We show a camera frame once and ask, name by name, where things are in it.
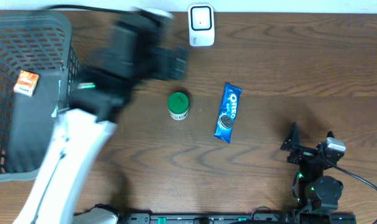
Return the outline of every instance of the green led light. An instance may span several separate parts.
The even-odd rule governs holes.
[[[81,88],[94,88],[96,85],[84,85]]]
[[[166,224],[166,218],[165,217],[159,217],[158,218],[158,224]]]

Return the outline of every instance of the white device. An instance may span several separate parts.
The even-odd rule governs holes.
[[[190,45],[211,46],[215,42],[215,20],[209,4],[194,4],[188,9]]]

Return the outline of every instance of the wood grain surface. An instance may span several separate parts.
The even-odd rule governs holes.
[[[64,12],[81,62],[106,47],[117,17]],[[175,13],[164,45],[189,47],[186,13]],[[154,213],[250,213],[287,210],[298,167],[279,147],[290,125],[315,146],[329,130],[344,140],[338,163],[377,185],[377,15],[216,13],[211,47],[191,48],[181,82],[149,81],[121,113],[119,128],[99,155],[77,205],[96,203]],[[213,137],[224,84],[243,89],[227,144]],[[169,117],[167,99],[190,93],[190,114]],[[339,212],[358,223],[377,218],[377,192],[327,170],[344,184]],[[0,223],[20,212],[32,182],[0,184]]]

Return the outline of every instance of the oreo package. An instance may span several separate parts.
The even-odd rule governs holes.
[[[219,108],[218,123],[214,136],[230,144],[231,132],[233,131],[234,121],[237,117],[238,103],[242,89],[230,85],[225,85],[225,93],[221,99]]]

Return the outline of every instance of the black cable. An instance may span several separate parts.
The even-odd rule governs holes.
[[[266,208],[266,209],[268,209],[273,215],[274,215],[274,217],[276,217],[277,218],[277,220],[278,220],[278,217],[277,217],[277,215],[276,214],[274,214],[274,212],[269,208],[269,207],[267,207],[267,206],[260,206],[260,207],[258,207],[257,209],[255,209],[255,210],[253,210],[253,212],[252,212],[252,214],[251,214],[251,220],[253,220],[254,219],[254,215],[256,214],[256,212],[259,210],[259,209],[262,209],[262,208]]]
[[[111,12],[111,13],[117,13],[117,14],[130,13],[127,11],[121,11],[121,10],[116,10],[116,9],[103,9],[103,8],[98,8],[98,7],[69,5],[69,4],[54,5],[54,6],[43,8],[43,10],[50,10],[50,9],[83,9],[83,10],[98,11],[98,12]]]
[[[320,154],[321,154],[321,157],[323,158],[323,160],[324,160],[328,165],[330,165],[330,166],[332,166],[333,168],[339,170],[340,172],[343,172],[343,173],[345,173],[345,174],[347,174],[347,175],[349,175],[349,176],[352,176],[352,177],[358,179],[359,181],[361,181],[361,182],[363,182],[364,184],[366,184],[366,185],[368,185],[368,186],[374,188],[374,189],[377,191],[377,186],[373,185],[371,182],[369,182],[369,181],[367,181],[367,180],[365,180],[365,179],[363,179],[363,178],[361,178],[361,177],[359,177],[359,176],[357,176],[357,175],[355,175],[355,174],[353,174],[353,173],[351,173],[351,172],[349,172],[349,171],[347,171],[347,170],[345,170],[345,169],[342,169],[341,167],[339,167],[339,166],[333,164],[331,161],[329,161],[329,160],[324,156],[323,153],[320,153]]]

